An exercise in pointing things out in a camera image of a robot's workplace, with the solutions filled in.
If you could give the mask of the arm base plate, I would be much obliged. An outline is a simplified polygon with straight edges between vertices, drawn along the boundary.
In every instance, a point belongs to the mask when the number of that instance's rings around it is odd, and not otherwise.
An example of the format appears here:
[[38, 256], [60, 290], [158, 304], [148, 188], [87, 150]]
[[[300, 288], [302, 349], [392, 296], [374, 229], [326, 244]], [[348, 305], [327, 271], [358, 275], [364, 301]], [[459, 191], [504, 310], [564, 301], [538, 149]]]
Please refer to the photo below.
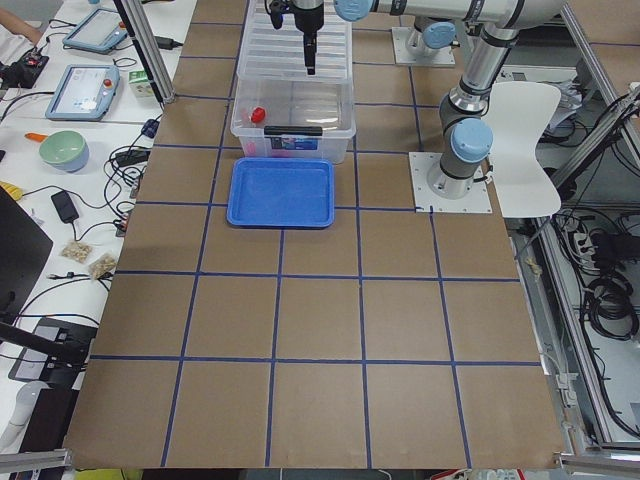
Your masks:
[[441, 153], [410, 152], [415, 210], [423, 213], [491, 214], [492, 206], [483, 173], [471, 178], [448, 177], [441, 169]]
[[451, 22], [436, 22], [423, 31], [414, 27], [393, 27], [391, 35], [395, 63], [398, 65], [455, 66], [451, 44], [456, 38], [456, 28]]

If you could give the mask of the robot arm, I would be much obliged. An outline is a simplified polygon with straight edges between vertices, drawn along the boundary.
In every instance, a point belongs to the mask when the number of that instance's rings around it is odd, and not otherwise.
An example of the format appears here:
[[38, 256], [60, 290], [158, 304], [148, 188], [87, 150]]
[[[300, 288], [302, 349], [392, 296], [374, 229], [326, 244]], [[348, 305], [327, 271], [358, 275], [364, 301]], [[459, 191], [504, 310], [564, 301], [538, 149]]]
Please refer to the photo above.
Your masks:
[[444, 152], [427, 178], [437, 195], [464, 197], [474, 174], [493, 142], [481, 119], [488, 108], [492, 85], [515, 45], [519, 32], [539, 26], [558, 14], [563, 1], [335, 1], [336, 14], [357, 22], [371, 13], [411, 15], [481, 23], [482, 29], [457, 86], [443, 98], [439, 115]]

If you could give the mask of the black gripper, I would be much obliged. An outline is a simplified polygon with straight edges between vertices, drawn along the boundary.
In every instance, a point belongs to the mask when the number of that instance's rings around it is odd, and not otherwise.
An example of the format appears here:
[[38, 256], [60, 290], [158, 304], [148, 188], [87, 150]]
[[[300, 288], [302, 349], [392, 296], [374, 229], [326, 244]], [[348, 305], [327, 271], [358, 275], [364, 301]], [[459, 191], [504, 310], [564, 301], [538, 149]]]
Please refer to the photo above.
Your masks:
[[324, 26], [323, 0], [293, 0], [295, 25], [303, 32], [304, 63], [308, 75], [316, 74], [317, 32]]

